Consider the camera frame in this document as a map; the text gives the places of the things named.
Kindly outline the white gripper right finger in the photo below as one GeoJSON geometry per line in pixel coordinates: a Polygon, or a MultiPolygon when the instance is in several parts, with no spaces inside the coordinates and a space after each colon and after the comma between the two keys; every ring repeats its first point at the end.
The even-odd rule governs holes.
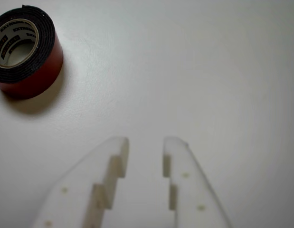
{"type": "Polygon", "coordinates": [[[170,180],[169,209],[176,228],[230,228],[215,191],[189,145],[178,137],[163,143],[163,176],[170,180]]]}

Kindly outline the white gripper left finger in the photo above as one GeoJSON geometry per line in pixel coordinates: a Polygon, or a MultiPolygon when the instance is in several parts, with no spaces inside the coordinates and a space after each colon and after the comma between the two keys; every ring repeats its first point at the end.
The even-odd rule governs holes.
{"type": "Polygon", "coordinates": [[[35,228],[100,228],[126,176],[129,140],[112,137],[72,167],[49,191],[35,228]]]}

